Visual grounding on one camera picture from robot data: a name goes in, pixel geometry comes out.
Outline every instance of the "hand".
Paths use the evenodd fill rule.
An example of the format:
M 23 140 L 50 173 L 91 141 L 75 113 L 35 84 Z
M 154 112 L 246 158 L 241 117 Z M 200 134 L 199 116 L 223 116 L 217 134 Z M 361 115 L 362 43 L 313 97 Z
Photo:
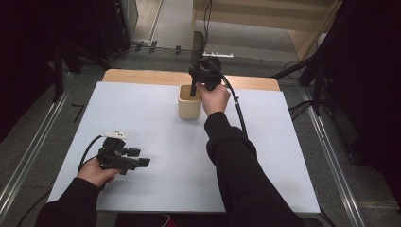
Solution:
M 203 84 L 197 83 L 197 88 L 200 91 L 202 106 L 207 116 L 225 111 L 231 95 L 226 87 L 219 84 L 213 91 L 207 91 Z
M 110 183 L 114 180 L 114 175 L 121 172 L 121 169 L 101 169 L 97 158 L 89 160 L 78 173 L 81 178 L 97 187 L 102 186 L 106 181 Z

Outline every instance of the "white board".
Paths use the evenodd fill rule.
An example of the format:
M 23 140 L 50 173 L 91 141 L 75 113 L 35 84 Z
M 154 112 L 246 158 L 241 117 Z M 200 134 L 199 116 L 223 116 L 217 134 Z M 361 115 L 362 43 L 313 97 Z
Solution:
M 203 124 L 178 116 L 179 86 L 99 82 L 61 167 L 49 201 L 57 200 L 77 175 L 79 161 L 90 142 L 104 131 L 128 135 L 126 148 L 139 148 L 150 158 L 146 168 L 117 175 L 97 201 L 101 211 L 224 212 L 216 169 L 206 153 Z M 265 174 L 296 213 L 319 213 L 282 92 L 236 90 L 245 124 Z M 239 126 L 233 99 L 226 110 Z M 97 154 L 100 138 L 87 158 Z

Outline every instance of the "person's arm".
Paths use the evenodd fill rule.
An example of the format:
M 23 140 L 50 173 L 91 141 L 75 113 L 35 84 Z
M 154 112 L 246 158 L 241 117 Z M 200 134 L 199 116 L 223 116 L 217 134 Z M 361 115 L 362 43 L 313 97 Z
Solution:
M 206 149 L 216 166 L 230 226 L 305 226 L 263 172 L 253 143 L 230 125 L 224 113 L 230 97 L 227 89 L 219 85 L 208 92 L 200 84 L 198 89 L 208 115 Z
M 96 226 L 99 187 L 110 182 L 119 169 L 102 170 L 97 159 L 90 160 L 57 201 L 40 211 L 35 226 Z

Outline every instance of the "beige container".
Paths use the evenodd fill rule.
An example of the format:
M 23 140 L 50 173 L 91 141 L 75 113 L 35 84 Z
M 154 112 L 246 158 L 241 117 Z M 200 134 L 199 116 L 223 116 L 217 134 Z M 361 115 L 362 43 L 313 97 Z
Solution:
M 194 97 L 189 94 L 191 85 L 183 84 L 178 93 L 178 113 L 182 119 L 198 119 L 201 115 L 201 95 L 196 92 Z

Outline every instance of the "black clothing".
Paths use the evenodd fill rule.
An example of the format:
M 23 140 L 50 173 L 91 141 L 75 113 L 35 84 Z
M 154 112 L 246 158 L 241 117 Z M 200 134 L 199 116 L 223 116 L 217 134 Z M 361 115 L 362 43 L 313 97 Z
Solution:
M 211 114 L 204 127 L 230 226 L 305 226 L 264 174 L 254 145 L 224 113 Z M 76 178 L 58 201 L 44 206 L 36 226 L 96 226 L 99 189 L 89 184 Z

